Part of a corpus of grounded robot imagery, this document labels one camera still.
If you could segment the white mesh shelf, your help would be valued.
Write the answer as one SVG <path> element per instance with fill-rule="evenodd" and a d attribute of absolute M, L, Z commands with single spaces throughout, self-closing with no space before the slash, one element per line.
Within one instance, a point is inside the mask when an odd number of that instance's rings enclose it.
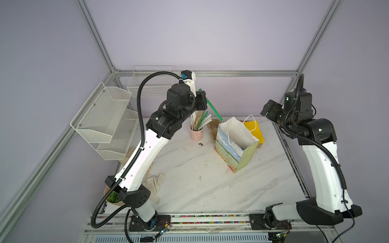
<path fill-rule="evenodd" d="M 110 143 L 132 93 L 100 83 L 70 126 L 88 143 Z"/>
<path fill-rule="evenodd" d="M 133 110 L 125 109 L 110 143 L 100 143 L 97 153 L 106 161 L 125 158 L 135 134 L 139 117 Z"/>

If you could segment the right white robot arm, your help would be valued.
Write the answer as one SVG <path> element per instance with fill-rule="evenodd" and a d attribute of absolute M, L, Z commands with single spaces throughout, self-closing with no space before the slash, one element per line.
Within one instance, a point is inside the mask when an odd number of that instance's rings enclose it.
<path fill-rule="evenodd" d="M 298 140 L 308 159 L 316 191 L 314 197 L 306 200 L 268 206 L 263 217 L 266 227 L 274 229 L 287 220 L 334 226 L 345 218 L 354 219 L 363 214 L 347 193 L 337 158 L 334 125 L 328 119 L 314 118 L 311 93 L 289 92 L 284 105 L 269 100 L 261 115 L 275 122 L 288 137 Z"/>

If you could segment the yellow napkin stack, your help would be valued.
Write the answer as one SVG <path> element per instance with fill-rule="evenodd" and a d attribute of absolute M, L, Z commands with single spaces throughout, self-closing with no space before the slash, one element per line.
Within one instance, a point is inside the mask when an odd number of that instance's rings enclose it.
<path fill-rule="evenodd" d="M 257 121 L 244 121 L 244 126 L 250 131 L 250 133 L 259 140 L 259 144 L 264 143 L 262 131 L 259 128 L 259 122 Z"/>

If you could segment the lower white mesh shelf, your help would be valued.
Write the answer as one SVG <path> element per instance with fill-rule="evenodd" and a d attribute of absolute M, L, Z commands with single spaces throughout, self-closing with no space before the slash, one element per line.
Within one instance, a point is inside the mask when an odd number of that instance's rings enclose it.
<path fill-rule="evenodd" d="M 125 109 L 110 143 L 100 143 L 97 153 L 106 161 L 125 158 L 135 134 L 139 117 L 133 110 Z"/>

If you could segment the painted paper gift bag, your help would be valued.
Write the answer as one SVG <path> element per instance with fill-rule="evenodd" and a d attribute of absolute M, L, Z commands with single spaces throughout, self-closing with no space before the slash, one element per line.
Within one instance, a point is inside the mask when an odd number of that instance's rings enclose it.
<path fill-rule="evenodd" d="M 246 167 L 252 159 L 260 144 L 253 135 L 258 129 L 258 121 L 253 115 L 243 121 L 231 117 L 218 125 L 215 151 L 233 173 Z"/>

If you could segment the brown paper bag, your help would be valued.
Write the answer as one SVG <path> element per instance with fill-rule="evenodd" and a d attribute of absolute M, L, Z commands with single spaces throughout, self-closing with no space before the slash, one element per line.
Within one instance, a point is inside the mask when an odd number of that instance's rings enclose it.
<path fill-rule="evenodd" d="M 129 147 L 128 151 L 127 151 L 127 154 L 125 155 L 125 157 L 120 161 L 121 165 L 122 166 L 125 166 L 126 163 L 128 162 L 128 160 L 131 158 L 131 156 L 133 155 L 134 151 L 136 150 L 136 147 L 134 146 L 131 146 Z"/>

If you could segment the paper bowl of greens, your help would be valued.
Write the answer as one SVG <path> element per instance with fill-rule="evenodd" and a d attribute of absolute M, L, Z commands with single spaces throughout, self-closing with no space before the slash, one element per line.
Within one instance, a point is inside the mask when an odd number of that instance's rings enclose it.
<path fill-rule="evenodd" d="M 108 204 L 121 207 L 124 205 L 124 202 L 120 200 L 119 195 L 116 191 L 112 191 L 106 198 Z"/>

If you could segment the stacked brown cup carriers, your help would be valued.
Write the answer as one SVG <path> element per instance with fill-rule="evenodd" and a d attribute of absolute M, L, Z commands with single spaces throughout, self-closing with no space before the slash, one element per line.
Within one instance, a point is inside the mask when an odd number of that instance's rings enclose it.
<path fill-rule="evenodd" d="M 219 119 L 213 119 L 210 123 L 207 124 L 208 129 L 211 132 L 211 138 L 215 142 L 217 138 L 218 126 L 221 123 Z"/>

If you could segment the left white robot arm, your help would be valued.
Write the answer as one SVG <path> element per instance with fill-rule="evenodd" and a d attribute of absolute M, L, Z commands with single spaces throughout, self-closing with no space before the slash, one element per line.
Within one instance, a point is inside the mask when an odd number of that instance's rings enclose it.
<path fill-rule="evenodd" d="M 94 227 L 103 226 L 118 212 L 130 208 L 144 230 L 155 228 L 158 214 L 150 203 L 151 191 L 142 185 L 142 180 L 157 154 L 182 128 L 183 122 L 196 111 L 206 109 L 205 91 L 192 91 L 189 85 L 179 83 L 167 91 L 166 100 L 146 123 L 142 119 L 139 120 L 141 131 L 139 145 L 123 169 L 105 180 L 109 191 L 104 197 L 107 198 L 112 192 L 116 192 L 124 206 L 100 223 L 92 220 L 91 224 Z"/>

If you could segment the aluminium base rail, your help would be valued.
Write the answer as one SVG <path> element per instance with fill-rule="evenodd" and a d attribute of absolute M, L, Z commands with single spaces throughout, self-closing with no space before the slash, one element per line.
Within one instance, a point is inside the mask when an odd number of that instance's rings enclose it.
<path fill-rule="evenodd" d="M 335 230 L 332 226 L 308 225 L 301 220 L 288 220 L 288 223 L 278 223 L 277 226 L 265 226 L 263 212 L 248 213 L 184 213 L 168 214 L 171 226 L 170 233 L 222 233 L 222 232 L 305 232 L 321 230 L 325 233 Z"/>

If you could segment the pink straw bucket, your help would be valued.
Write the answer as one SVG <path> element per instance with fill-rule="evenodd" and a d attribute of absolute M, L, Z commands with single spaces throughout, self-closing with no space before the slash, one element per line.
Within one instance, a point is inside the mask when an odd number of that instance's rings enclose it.
<path fill-rule="evenodd" d="M 203 138 L 203 129 L 195 131 L 192 129 L 192 125 L 190 125 L 190 138 L 194 142 L 200 142 Z"/>

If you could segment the upper white mesh shelf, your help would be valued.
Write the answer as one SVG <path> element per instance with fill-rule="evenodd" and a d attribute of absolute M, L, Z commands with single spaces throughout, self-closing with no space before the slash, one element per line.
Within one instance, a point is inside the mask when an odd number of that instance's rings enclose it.
<path fill-rule="evenodd" d="M 110 143 L 132 93 L 100 83 L 70 126 L 88 143 Z"/>

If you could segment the single green straw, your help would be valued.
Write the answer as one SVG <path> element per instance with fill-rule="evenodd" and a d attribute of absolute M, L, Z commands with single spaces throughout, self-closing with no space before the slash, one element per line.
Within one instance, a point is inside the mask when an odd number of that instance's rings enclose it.
<path fill-rule="evenodd" d="M 214 114 L 217 116 L 218 119 L 223 121 L 223 118 L 221 117 L 219 112 L 216 110 L 215 106 L 209 101 L 208 98 L 207 98 L 207 106 L 208 106 L 208 108 L 210 108 L 214 112 Z"/>

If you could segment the brown wrapped straws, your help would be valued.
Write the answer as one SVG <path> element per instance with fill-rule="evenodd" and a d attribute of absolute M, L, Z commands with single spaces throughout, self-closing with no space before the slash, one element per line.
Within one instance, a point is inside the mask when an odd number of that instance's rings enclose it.
<path fill-rule="evenodd" d="M 199 116 L 201 115 L 201 113 L 202 113 L 202 111 L 198 111 L 198 113 L 197 113 L 197 117 L 196 117 L 195 123 L 194 123 L 194 130 L 196 130 L 196 123 L 197 123 L 197 121 L 198 121 Z"/>

